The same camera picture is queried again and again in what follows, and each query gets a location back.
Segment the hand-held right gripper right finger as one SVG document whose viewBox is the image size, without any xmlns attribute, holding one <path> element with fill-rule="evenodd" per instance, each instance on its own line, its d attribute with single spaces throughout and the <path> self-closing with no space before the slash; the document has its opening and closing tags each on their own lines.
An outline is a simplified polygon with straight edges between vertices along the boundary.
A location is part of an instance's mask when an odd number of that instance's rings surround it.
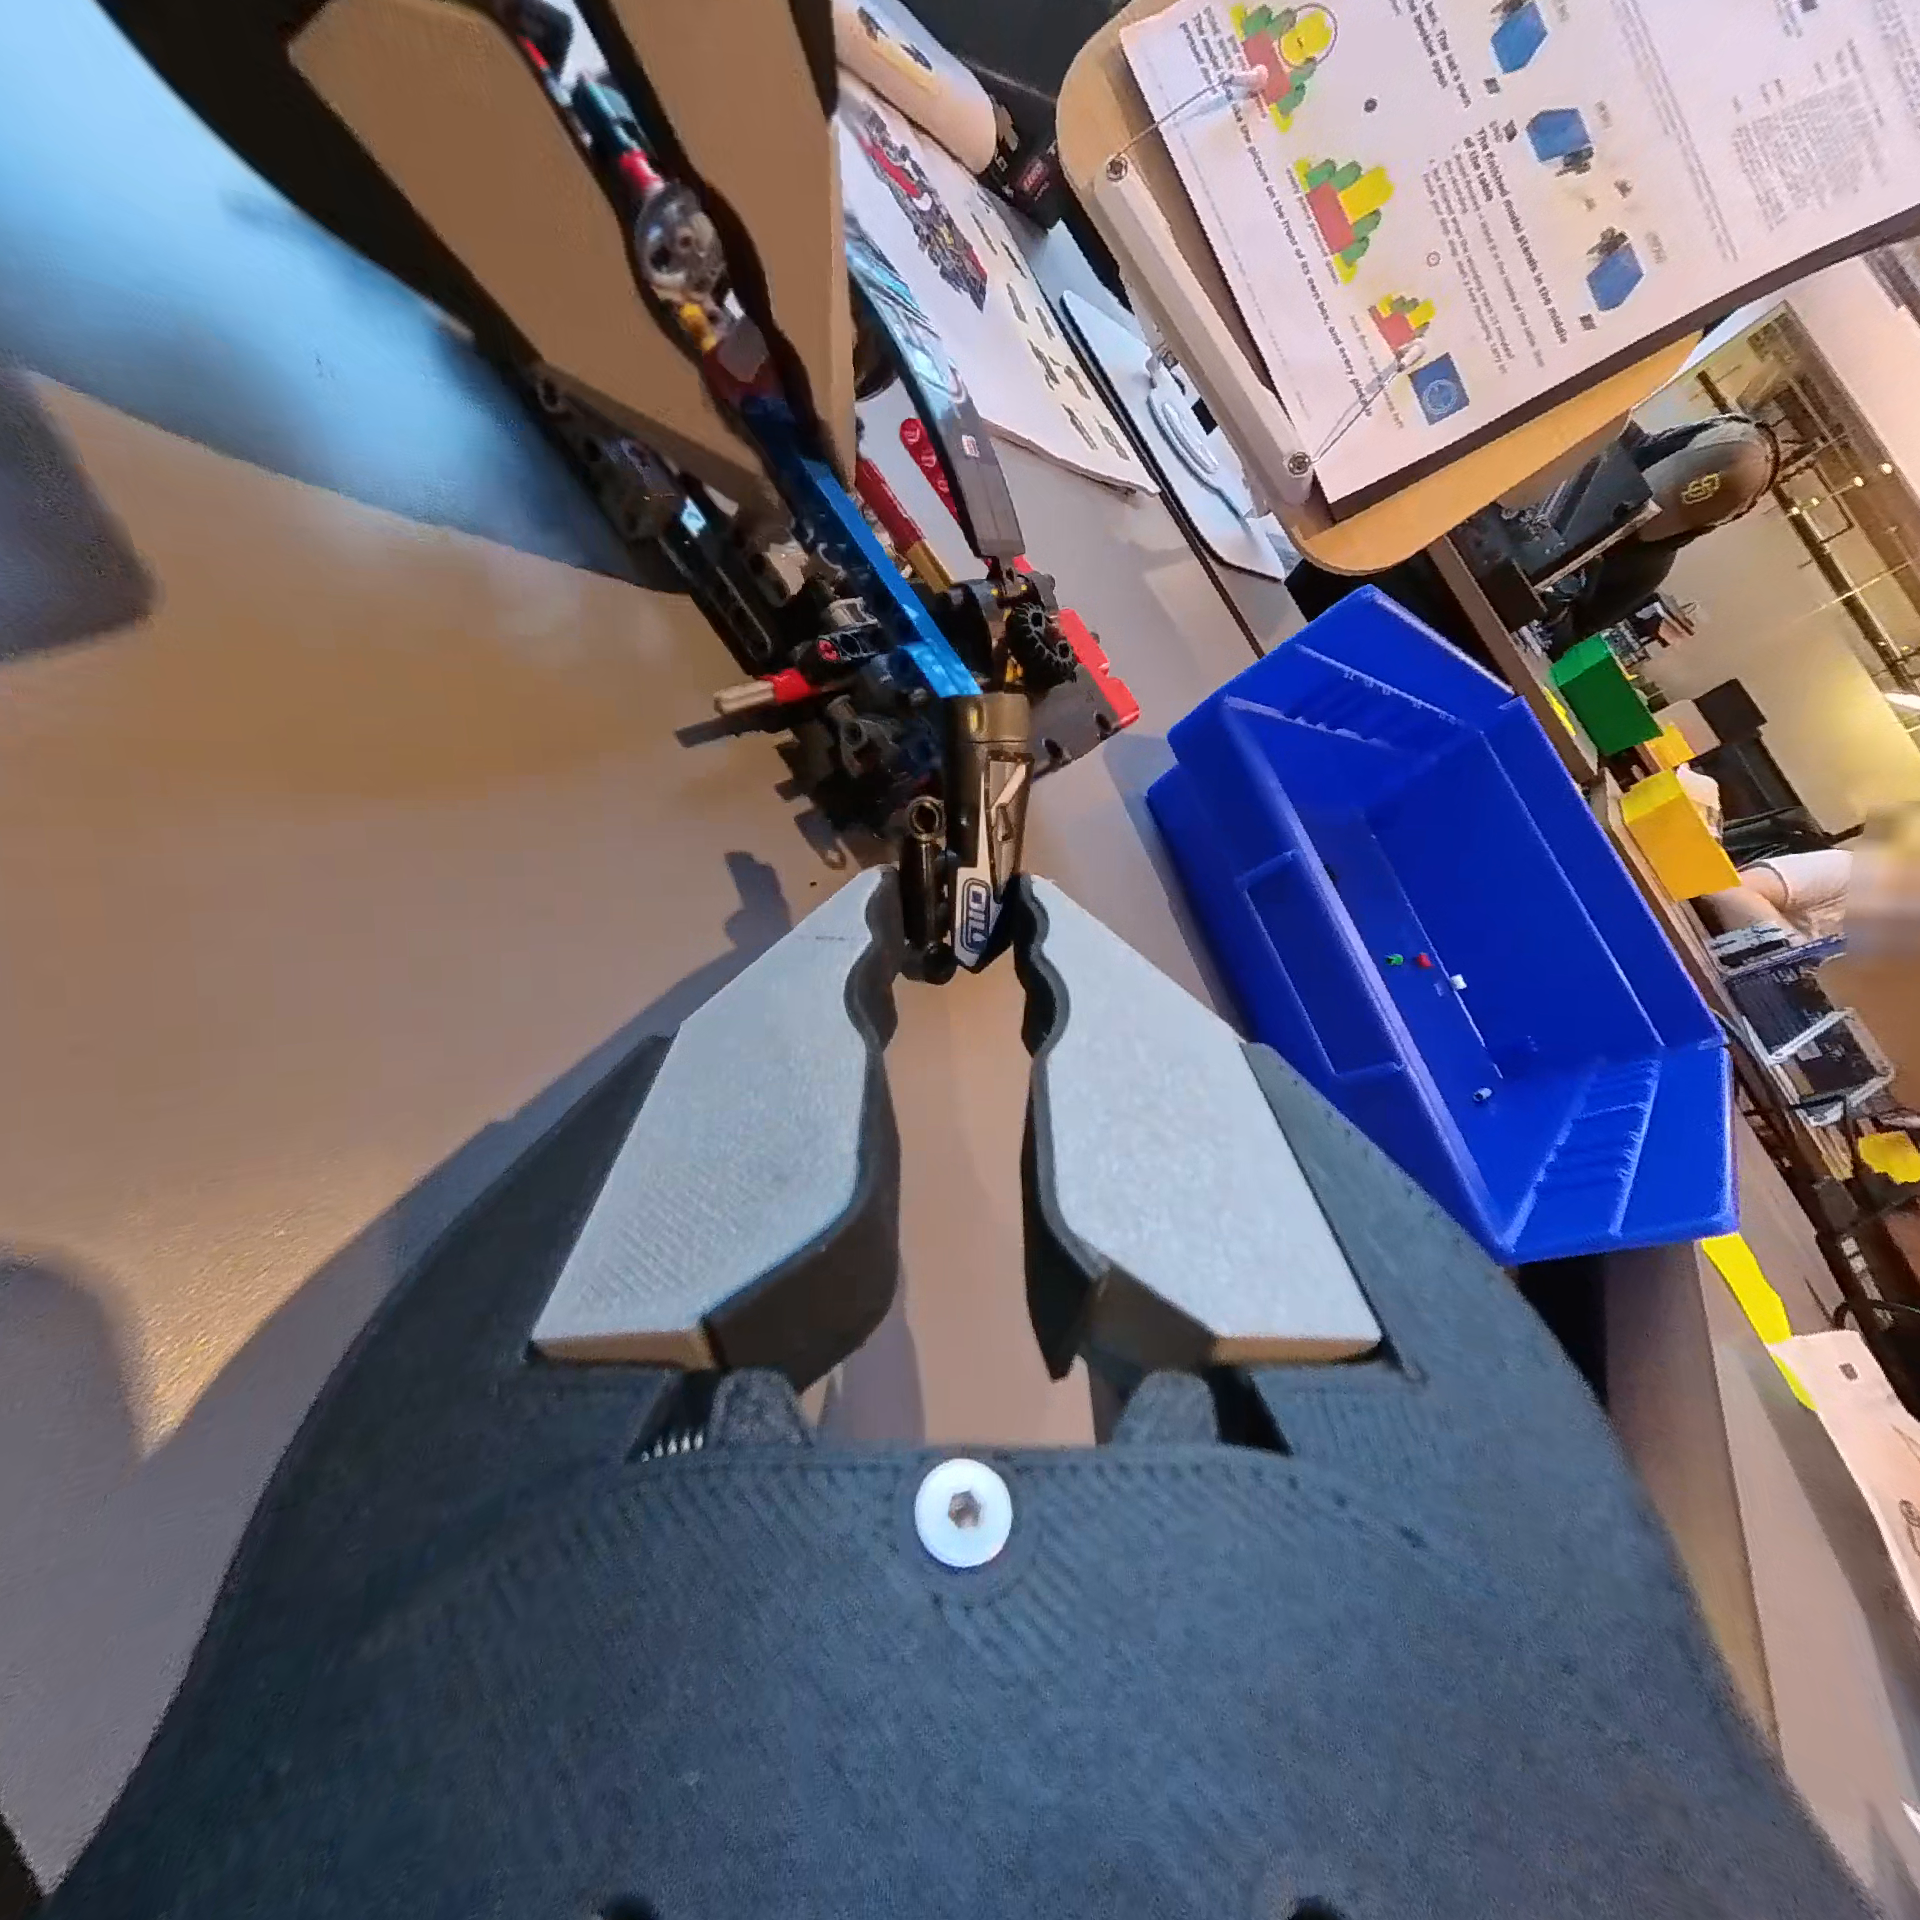
<svg viewBox="0 0 1920 1920">
<path fill-rule="evenodd" d="M 1028 1059 L 1023 1299 L 1047 1371 L 1110 1444 L 1153 1377 L 1236 1401 L 1386 1334 L 1268 1095 L 1263 1049 L 1043 878 L 1017 887 Z"/>
</svg>

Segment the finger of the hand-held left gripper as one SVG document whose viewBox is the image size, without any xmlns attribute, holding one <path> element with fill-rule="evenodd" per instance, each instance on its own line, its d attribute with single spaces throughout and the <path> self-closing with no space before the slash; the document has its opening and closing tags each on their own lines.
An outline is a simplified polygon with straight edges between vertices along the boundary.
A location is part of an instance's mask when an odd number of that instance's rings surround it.
<svg viewBox="0 0 1920 1920">
<path fill-rule="evenodd" d="M 490 12 L 332 3 L 293 63 L 542 377 L 739 508 L 778 508 L 761 457 L 642 300 L 628 232 L 563 112 Z"/>
<path fill-rule="evenodd" d="M 723 234 L 737 300 L 810 447 L 857 465 L 855 323 L 828 3 L 613 3 L 673 151 Z"/>
</svg>

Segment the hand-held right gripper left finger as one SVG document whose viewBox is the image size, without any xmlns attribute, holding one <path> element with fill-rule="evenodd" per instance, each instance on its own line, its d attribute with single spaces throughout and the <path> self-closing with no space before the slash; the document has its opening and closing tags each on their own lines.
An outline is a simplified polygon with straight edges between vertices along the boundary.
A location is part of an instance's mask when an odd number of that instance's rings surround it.
<svg viewBox="0 0 1920 1920">
<path fill-rule="evenodd" d="M 675 1032 L 533 1329 L 546 1361 L 813 1387 L 898 1284 L 891 868 L 844 884 Z"/>
</svg>

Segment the black stickered panel piece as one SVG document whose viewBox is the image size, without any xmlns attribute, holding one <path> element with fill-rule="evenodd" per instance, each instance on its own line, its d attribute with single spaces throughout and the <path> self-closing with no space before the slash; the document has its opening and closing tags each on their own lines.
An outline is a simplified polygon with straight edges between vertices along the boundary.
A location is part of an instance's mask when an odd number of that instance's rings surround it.
<svg viewBox="0 0 1920 1920">
<path fill-rule="evenodd" d="M 948 980 L 990 962 L 1023 862 L 1034 783 L 1023 694 L 997 689 L 943 702 L 937 785 L 903 815 L 898 903 L 911 977 Z"/>
</svg>

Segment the toy brick car model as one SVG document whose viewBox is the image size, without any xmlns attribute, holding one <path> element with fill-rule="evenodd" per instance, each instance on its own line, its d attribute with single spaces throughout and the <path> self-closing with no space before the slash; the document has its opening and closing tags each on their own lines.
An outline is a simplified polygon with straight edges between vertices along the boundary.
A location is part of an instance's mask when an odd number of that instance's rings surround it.
<svg viewBox="0 0 1920 1920">
<path fill-rule="evenodd" d="M 649 138 L 606 75 L 563 84 L 572 22 L 558 4 L 494 4 L 534 82 L 644 251 L 639 289 L 702 359 L 723 418 L 759 431 L 783 520 L 754 520 L 565 396 L 517 374 L 617 538 L 670 567 L 723 633 L 742 682 L 715 695 L 723 729 L 779 729 L 799 786 L 844 832 L 932 849 L 948 830 L 962 697 L 1012 700 L 1035 775 L 1097 752 L 1140 719 L 1086 620 L 1019 545 L 1004 466 L 925 305 L 853 211 L 844 218 L 860 401 L 893 398 L 917 479 L 971 555 L 954 574 L 868 452 L 853 486 L 799 456 L 783 386 L 761 359 L 725 276 L 706 209 L 660 175 Z"/>
</svg>

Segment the grey desk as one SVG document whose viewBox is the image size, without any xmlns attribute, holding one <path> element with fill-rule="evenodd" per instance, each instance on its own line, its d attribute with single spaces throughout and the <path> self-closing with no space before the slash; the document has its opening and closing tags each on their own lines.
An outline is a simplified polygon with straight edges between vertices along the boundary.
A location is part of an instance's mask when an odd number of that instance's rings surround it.
<svg viewBox="0 0 1920 1920">
<path fill-rule="evenodd" d="M 533 1329 L 675 1032 L 865 872 L 708 623 L 309 483 L 549 444 L 103 4 L 5 4 L 5 1811 L 41 1915 L 1870 1915 L 1593 1394 L 1271 1049 L 1382 1358 L 1023 1299 L 1019 1002 L 884 1049 L 813 1387 Z M 893 985 L 895 1017 L 915 992 Z"/>
</svg>

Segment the rolled instruction booklet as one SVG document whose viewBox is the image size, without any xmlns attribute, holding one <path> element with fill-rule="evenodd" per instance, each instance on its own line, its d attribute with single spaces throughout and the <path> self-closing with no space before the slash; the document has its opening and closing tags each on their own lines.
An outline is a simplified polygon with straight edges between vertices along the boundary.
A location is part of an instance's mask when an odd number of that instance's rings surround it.
<svg viewBox="0 0 1920 1920">
<path fill-rule="evenodd" d="M 898 107 L 971 177 L 998 151 L 990 92 L 901 3 L 833 3 L 833 48 L 844 74 Z"/>
</svg>

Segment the black toy set box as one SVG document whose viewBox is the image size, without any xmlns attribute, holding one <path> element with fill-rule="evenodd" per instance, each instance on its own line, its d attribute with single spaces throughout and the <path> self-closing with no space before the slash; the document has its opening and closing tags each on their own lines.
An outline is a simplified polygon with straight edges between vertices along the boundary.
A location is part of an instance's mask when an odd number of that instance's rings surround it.
<svg viewBox="0 0 1920 1920">
<path fill-rule="evenodd" d="M 1055 226 L 1067 201 L 1058 151 L 1065 64 L 1047 63 L 1035 75 L 998 72 L 971 55 L 962 55 L 962 64 L 986 90 L 995 112 L 995 154 L 973 169 L 973 178 L 1034 226 Z"/>
</svg>

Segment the open instruction booklet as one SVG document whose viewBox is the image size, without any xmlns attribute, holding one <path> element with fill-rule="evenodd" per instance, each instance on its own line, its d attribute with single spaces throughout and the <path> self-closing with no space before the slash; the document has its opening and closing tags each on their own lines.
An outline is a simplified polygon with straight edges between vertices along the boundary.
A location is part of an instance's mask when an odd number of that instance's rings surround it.
<svg viewBox="0 0 1920 1920">
<path fill-rule="evenodd" d="M 1097 483 L 1157 494 L 1055 321 L 1011 212 L 853 75 L 838 81 L 845 212 L 898 273 L 982 424 Z"/>
</svg>

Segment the blue plastic bin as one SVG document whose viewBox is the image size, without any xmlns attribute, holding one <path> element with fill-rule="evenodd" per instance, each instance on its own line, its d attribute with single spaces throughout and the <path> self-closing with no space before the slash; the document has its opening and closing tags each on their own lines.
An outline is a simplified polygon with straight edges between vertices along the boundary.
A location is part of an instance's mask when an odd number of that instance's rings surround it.
<svg viewBox="0 0 1920 1920">
<path fill-rule="evenodd" d="M 1148 807 L 1251 1035 L 1489 1255 L 1738 1228 L 1722 1023 L 1518 694 L 1361 591 L 1169 751 Z"/>
</svg>

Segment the yellow paper strip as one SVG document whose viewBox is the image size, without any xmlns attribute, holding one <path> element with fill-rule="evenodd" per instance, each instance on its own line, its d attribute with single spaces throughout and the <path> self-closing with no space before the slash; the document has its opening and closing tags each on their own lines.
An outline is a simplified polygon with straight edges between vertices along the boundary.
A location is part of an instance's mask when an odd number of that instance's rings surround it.
<svg viewBox="0 0 1920 1920">
<path fill-rule="evenodd" d="M 1778 1348 L 1791 1339 L 1791 1322 L 1778 1289 L 1767 1280 L 1757 1255 L 1740 1233 L 1726 1233 L 1701 1240 L 1695 1250 L 1711 1265 L 1719 1280 L 1729 1287 L 1743 1322 L 1757 1335 L 1763 1348 L 1774 1361 L 1775 1371 L 1787 1383 L 1791 1396 L 1802 1408 L 1814 1411 L 1814 1403 L 1791 1371 L 1789 1362 L 1778 1356 Z"/>
</svg>

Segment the yellow box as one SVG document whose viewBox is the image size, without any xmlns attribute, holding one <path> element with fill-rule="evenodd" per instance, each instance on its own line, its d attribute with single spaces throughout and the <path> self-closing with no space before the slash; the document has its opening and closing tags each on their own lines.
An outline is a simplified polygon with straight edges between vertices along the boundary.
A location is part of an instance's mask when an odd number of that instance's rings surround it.
<svg viewBox="0 0 1920 1920">
<path fill-rule="evenodd" d="M 1669 899 L 1691 903 L 1738 889 L 1738 865 L 1679 772 L 1634 783 L 1618 807 L 1628 840 Z"/>
</svg>

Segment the small green box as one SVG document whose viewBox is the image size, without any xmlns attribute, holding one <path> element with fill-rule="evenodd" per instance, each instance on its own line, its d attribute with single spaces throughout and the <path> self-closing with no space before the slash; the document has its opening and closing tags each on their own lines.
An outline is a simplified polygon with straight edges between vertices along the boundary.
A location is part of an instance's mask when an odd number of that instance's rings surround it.
<svg viewBox="0 0 1920 1920">
<path fill-rule="evenodd" d="M 1646 747 L 1662 732 L 1639 687 L 1602 633 L 1550 662 L 1550 687 L 1602 762 Z"/>
</svg>

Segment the white paper sheet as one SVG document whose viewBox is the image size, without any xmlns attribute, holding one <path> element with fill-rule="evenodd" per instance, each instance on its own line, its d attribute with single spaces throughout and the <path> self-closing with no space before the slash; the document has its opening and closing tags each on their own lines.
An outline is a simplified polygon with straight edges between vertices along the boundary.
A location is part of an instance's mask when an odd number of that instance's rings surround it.
<svg viewBox="0 0 1920 1920">
<path fill-rule="evenodd" d="M 1866 1338 L 1849 1329 L 1767 1346 L 1814 1412 L 1882 1538 L 1911 1622 L 1918 1619 L 1918 1423 Z"/>
</svg>

